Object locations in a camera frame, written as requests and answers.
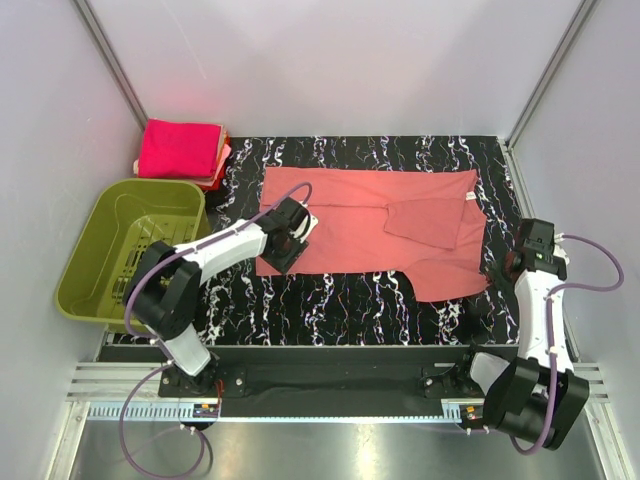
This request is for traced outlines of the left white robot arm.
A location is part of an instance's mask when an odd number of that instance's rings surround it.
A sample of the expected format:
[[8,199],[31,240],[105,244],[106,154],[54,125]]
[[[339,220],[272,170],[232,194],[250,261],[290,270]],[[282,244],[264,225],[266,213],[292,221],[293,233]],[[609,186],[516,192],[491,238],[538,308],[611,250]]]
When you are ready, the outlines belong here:
[[152,243],[144,252],[124,295],[124,322],[137,319],[156,341],[181,384],[196,396],[215,386],[218,361],[194,326],[203,284],[249,259],[262,259],[286,274],[309,246],[318,225],[305,203],[290,197],[201,240],[170,246]]

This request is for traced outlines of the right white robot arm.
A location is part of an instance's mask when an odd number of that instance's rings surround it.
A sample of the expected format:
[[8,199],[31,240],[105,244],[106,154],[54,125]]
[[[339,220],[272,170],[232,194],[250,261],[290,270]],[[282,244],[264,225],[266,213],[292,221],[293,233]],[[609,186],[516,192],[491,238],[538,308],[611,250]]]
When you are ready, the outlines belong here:
[[587,380],[575,375],[564,332],[563,294],[567,263],[556,253],[550,222],[528,218],[516,234],[504,271],[518,306],[520,340],[508,361],[477,352],[454,371],[466,396],[484,393],[485,425],[509,436],[524,456],[563,443],[590,396]]

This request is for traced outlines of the salmon pink t shirt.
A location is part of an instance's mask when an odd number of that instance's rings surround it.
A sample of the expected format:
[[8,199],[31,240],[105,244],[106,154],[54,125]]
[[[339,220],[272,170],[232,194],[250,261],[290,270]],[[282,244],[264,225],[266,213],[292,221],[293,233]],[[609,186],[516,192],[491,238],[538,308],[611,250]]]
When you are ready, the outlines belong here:
[[404,274],[419,302],[481,293],[486,217],[474,170],[448,173],[269,167],[260,206],[312,186],[318,224],[293,274]]

